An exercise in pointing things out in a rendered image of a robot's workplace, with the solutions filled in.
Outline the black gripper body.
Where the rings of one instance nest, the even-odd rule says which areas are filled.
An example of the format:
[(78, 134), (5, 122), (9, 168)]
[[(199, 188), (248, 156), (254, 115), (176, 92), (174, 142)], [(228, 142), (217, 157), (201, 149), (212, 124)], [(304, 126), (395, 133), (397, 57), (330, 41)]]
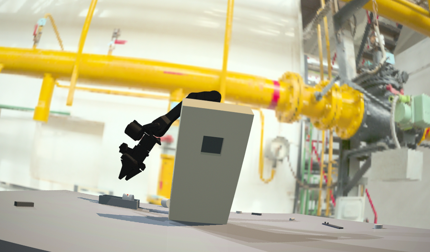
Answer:
[(146, 165), (143, 163), (143, 161), (149, 156), (149, 153), (150, 152), (148, 150), (143, 148), (140, 144), (137, 144), (135, 145), (135, 151), (133, 152), (132, 156), (125, 153), (122, 154), (120, 158), (130, 167), (138, 168), (144, 171), (146, 169)]

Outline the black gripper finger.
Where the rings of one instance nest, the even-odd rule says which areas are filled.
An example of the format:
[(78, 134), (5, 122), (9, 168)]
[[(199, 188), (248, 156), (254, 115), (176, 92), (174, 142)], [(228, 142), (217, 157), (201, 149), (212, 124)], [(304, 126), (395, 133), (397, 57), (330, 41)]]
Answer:
[(121, 162), (122, 162), (122, 168), (118, 177), (119, 179), (122, 179), (123, 177), (125, 177), (127, 174), (129, 174), (134, 170), (134, 168), (130, 167), (125, 162), (123, 162), (122, 159), (121, 159)]
[(139, 174), (140, 172), (142, 172), (140, 169), (134, 168), (134, 170), (132, 172), (127, 174), (127, 176), (125, 177), (125, 180), (129, 180), (130, 178), (134, 177), (135, 175)]

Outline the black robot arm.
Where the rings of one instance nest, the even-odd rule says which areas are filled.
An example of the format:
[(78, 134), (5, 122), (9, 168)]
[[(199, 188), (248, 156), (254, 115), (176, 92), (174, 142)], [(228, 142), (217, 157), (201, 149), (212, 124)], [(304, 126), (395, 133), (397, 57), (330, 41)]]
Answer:
[[(198, 93), (190, 93), (186, 98), (188, 99), (198, 99), (212, 102), (221, 102), (221, 94), (218, 91), (204, 91)], [(139, 124), (136, 120), (129, 123), (125, 128), (125, 134), (131, 137), (135, 141), (139, 141), (139, 144), (151, 152), (153, 146), (156, 143), (161, 145), (161, 141), (159, 137), (164, 136), (164, 134), (168, 131), (171, 124), (180, 117), (181, 113), (181, 105), (182, 101), (177, 104), (170, 112), (166, 115), (160, 116), (159, 118), (153, 120), (152, 123), (148, 123), (146, 125)], [(155, 137), (156, 136), (156, 137)], [(122, 143), (119, 146), (119, 152), (122, 154), (128, 154), (132, 156), (135, 151), (134, 148), (129, 148), (127, 143)]]

